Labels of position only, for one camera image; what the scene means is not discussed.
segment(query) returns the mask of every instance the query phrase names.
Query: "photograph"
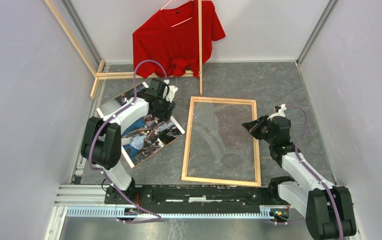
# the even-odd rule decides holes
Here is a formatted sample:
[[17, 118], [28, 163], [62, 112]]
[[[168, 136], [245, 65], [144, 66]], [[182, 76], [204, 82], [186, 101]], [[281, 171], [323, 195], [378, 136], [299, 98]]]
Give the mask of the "photograph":
[[[137, 89], [141, 90], [146, 87], [148, 85], [143, 82], [137, 86]], [[126, 101], [133, 98], [133, 96], [132, 88], [109, 102], [100, 105], [96, 108], [96, 111], [103, 118], [125, 105]], [[151, 114], [147, 114], [138, 118], [123, 131], [122, 146], [119, 147], [121, 147], [122, 156], [129, 166], [134, 168], [184, 134], [184, 129], [174, 117], [165, 122], [160, 121]]]
[[[147, 83], [143, 82], [136, 86], [136, 90], [141, 91], [147, 87], [148, 87]], [[98, 113], [100, 118], [103, 118], [104, 116], [109, 115], [110, 113], [119, 109], [121, 106], [125, 105], [126, 101], [128, 99], [133, 98], [133, 96], [134, 96], [134, 92], [133, 92], [133, 88], [131, 88], [125, 93], [123, 93], [122, 95], [119, 95], [113, 98], [112, 100], [104, 104], [101, 104], [99, 107], [95, 109], [95, 111]]]

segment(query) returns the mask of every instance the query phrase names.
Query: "red t-shirt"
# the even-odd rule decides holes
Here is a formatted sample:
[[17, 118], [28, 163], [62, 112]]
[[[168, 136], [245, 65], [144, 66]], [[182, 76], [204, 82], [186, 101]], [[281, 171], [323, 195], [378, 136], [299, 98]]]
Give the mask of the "red t-shirt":
[[[188, 18], [178, 26], [172, 27]], [[202, 1], [202, 41], [203, 63], [211, 56], [211, 41], [224, 38], [220, 21], [211, 1]], [[156, 12], [146, 23], [138, 28], [133, 38], [133, 68], [143, 60], [159, 62], [168, 76], [182, 76], [189, 68], [198, 77], [199, 44], [198, 44], [198, 1], [189, 1], [175, 9], [164, 9]], [[152, 63], [142, 64], [137, 74], [147, 78], [152, 73], [164, 77], [161, 68]]]

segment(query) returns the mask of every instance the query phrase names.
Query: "clothes hanger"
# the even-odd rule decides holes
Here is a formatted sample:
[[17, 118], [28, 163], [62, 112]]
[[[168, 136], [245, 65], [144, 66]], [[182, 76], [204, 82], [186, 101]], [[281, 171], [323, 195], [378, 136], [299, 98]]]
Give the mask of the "clothes hanger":
[[[160, 10], [165, 9], [165, 8], [167, 7], [167, 5], [169, 5], [172, 1], [173, 1], [173, 0], [170, 0], [168, 3], [166, 3], [166, 5], [164, 5], [162, 8], [160, 8]], [[190, 18], [188, 18], [188, 19], [186, 19], [186, 20], [184, 20], [184, 21], [181, 21], [180, 23], [177, 23], [177, 24], [173, 25], [172, 28], [173, 28], [173, 27], [176, 27], [176, 26], [178, 26], [178, 25], [181, 25], [182, 23], [185, 23], [185, 22], [187, 22], [187, 21], [189, 21], [189, 20], [191, 20], [191, 19], [192, 19], [192, 17], [190, 17]]]

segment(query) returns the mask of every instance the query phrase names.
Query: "person in photograph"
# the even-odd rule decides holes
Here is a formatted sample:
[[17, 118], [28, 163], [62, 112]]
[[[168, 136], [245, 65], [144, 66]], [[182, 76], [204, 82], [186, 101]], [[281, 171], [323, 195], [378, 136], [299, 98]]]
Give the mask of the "person in photograph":
[[152, 145], [158, 139], [158, 133], [154, 129], [141, 128], [138, 129], [139, 137], [135, 138], [131, 143], [123, 145], [126, 153], [130, 158], [140, 153], [141, 149]]
[[147, 114], [143, 117], [138, 118], [134, 123], [132, 123], [126, 130], [122, 133], [122, 137], [126, 136], [128, 133], [135, 130], [141, 129], [147, 125], [150, 121], [153, 121], [155, 117], [151, 114]]

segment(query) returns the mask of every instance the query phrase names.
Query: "glass pane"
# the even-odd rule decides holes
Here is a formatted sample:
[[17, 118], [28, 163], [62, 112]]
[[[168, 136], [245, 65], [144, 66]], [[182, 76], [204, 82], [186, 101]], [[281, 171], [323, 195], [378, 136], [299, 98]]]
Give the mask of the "glass pane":
[[255, 181], [251, 105], [196, 102], [188, 177]]

